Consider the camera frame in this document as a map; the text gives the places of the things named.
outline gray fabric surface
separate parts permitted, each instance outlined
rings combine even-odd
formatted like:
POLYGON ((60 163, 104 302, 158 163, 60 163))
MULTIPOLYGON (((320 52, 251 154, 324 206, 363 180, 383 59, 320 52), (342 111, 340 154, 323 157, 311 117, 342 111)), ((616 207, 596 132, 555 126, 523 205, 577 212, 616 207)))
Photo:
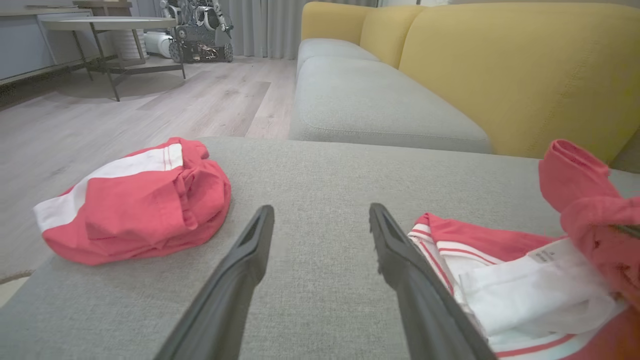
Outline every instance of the gray fabric surface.
MULTIPOLYGON (((53 257, 0 309, 1 359, 151 359, 255 210, 275 208, 244 359, 408 357, 395 293, 377 273, 368 209, 408 231, 425 211, 561 233, 533 159, 348 143, 201 139, 232 185, 227 220, 200 247, 84 266, 53 257)), ((623 195, 640 176, 614 171, 623 195)))
POLYGON ((300 74, 300 69, 307 60, 316 56, 380 61, 375 55, 352 42, 331 38, 308 38, 300 43, 298 49, 296 75, 300 74))
POLYGON ((611 163, 612 168, 640 174, 640 129, 611 163))
POLYGON ((393 67, 332 57, 300 70, 289 138, 492 152, 473 120, 393 67))

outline clothing label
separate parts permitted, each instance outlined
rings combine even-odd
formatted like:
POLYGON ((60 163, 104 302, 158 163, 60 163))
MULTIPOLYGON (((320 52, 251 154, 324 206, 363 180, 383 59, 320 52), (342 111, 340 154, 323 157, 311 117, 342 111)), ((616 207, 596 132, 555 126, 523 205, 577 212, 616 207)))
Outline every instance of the clothing label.
POLYGON ((527 253, 537 263, 550 263, 566 256, 573 256, 578 250, 571 243, 571 239, 564 238, 527 253))

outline red stripe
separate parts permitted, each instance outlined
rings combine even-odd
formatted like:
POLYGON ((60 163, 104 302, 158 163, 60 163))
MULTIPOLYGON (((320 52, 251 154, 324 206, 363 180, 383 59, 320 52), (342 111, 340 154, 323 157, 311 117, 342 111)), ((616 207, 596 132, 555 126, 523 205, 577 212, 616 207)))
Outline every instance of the red stripe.
POLYGON ((426 231, 422 231, 422 230, 418 230, 418 229, 412 229, 411 231, 413 231, 414 233, 419 233, 419 234, 423 234, 423 235, 431 237, 431 233, 427 233, 426 231))
POLYGON ((518 349, 518 350, 501 351, 501 352, 497 352, 495 354, 498 357, 507 357, 507 356, 517 356, 517 355, 530 354, 532 352, 542 351, 542 350, 546 350, 548 348, 552 348, 552 347, 556 347, 558 345, 562 345, 562 344, 566 343, 567 341, 573 339, 574 337, 575 337, 575 334, 568 334, 568 335, 563 336, 562 338, 559 338, 558 340, 551 341, 550 343, 546 343, 546 344, 542 344, 542 345, 536 345, 534 347, 521 348, 521 349, 518 349))
POLYGON ((471 254, 471 255, 473 255, 473 256, 475 256, 475 257, 477 257, 477 258, 480 258, 480 259, 482 259, 482 260, 485 260, 485 261, 486 261, 487 263, 489 263, 489 264, 495 265, 495 263, 494 263, 493 261, 487 260, 487 259, 483 258, 482 256, 480 256, 480 255, 476 254, 475 252, 471 252, 471 251, 468 251, 468 250, 462 250, 462 249, 449 249, 449 248, 441 248, 441 249, 440 249, 440 248, 438 248, 438 250, 439 250, 439 251, 464 252, 465 254, 471 254))
POLYGON ((433 257, 433 255, 431 255, 431 252, 429 251, 429 249, 427 249, 426 245, 422 241, 420 241, 420 245, 422 245, 422 248, 424 249, 424 251, 427 253, 427 255, 429 255, 429 258, 431 259, 431 262, 438 268, 438 272, 440 273, 440 277, 446 283, 447 288, 449 289, 449 292, 451 292, 451 295, 453 295, 453 286, 451 286, 451 282, 449 282, 449 278, 447 278, 447 276, 444 274, 444 271, 440 267, 440 264, 436 261, 436 259, 433 257))

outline white cabinet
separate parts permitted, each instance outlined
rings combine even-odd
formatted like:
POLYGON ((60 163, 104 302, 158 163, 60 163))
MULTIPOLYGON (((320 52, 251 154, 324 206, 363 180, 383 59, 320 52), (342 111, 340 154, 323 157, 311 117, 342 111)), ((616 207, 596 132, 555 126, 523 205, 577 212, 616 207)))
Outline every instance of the white cabinet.
MULTIPOLYGON (((40 31, 42 32, 49 50, 53 56, 53 60, 56 65, 62 65, 70 63, 72 61, 81 60, 80 52, 77 49, 76 41, 74 40, 73 33, 71 31, 55 31, 47 30, 42 26, 42 20, 60 19, 64 17, 87 17, 91 16, 91 12, 84 13, 49 13, 43 15, 37 15, 38 24, 40 25, 40 31)), ((78 40, 82 46, 85 58, 91 58, 92 56, 98 56, 98 47, 95 45, 93 34, 91 31, 77 31, 78 40)))
POLYGON ((55 65, 33 15, 0 17, 0 79, 55 65))

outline folded red shirt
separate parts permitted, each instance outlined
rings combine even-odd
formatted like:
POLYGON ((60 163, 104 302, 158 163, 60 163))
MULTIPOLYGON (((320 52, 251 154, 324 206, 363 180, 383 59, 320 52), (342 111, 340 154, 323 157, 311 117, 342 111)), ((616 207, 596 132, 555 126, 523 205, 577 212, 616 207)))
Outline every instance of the folded red shirt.
POLYGON ((87 265, 165 256, 201 245, 225 221, 231 184, 198 141, 136 151, 34 207, 42 237, 87 265))

